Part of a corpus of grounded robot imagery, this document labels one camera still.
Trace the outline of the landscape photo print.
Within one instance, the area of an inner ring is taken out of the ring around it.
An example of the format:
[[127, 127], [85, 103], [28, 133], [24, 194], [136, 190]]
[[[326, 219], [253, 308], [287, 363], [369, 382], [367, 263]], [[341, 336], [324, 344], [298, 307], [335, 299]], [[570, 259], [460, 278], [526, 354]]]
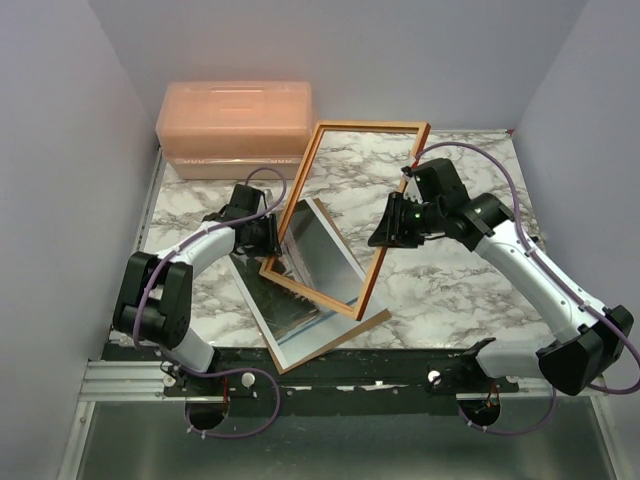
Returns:
[[274, 361], [270, 341], [294, 326], [298, 315], [309, 314], [311, 303], [259, 274], [262, 261], [244, 255], [232, 254], [229, 267], [243, 297], [255, 317], [260, 333]]

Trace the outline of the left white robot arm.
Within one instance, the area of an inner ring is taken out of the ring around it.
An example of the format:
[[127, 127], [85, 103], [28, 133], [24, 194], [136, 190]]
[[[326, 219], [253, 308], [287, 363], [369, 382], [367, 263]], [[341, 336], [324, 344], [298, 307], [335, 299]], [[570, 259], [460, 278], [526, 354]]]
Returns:
[[281, 252], [273, 214], [254, 214], [226, 222], [205, 221], [184, 240], [158, 253], [137, 251], [129, 258], [114, 309], [112, 327], [160, 349], [187, 373], [201, 395], [214, 393], [222, 380], [216, 351], [191, 328], [194, 280], [232, 253], [264, 257]]

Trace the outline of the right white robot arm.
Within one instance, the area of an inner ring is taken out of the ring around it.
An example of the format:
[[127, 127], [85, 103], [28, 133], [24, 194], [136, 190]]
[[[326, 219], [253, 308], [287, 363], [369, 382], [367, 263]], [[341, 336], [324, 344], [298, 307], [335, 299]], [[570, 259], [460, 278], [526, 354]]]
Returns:
[[460, 367], [460, 379], [480, 392], [496, 378], [542, 378], [567, 395], [577, 395], [619, 359], [633, 318], [622, 306], [610, 309], [581, 290], [519, 230], [511, 210], [485, 193], [448, 206], [442, 197], [419, 203], [389, 195], [371, 247], [417, 248], [430, 234], [462, 243], [493, 265], [548, 325], [552, 336], [539, 342], [477, 343], [474, 358]]

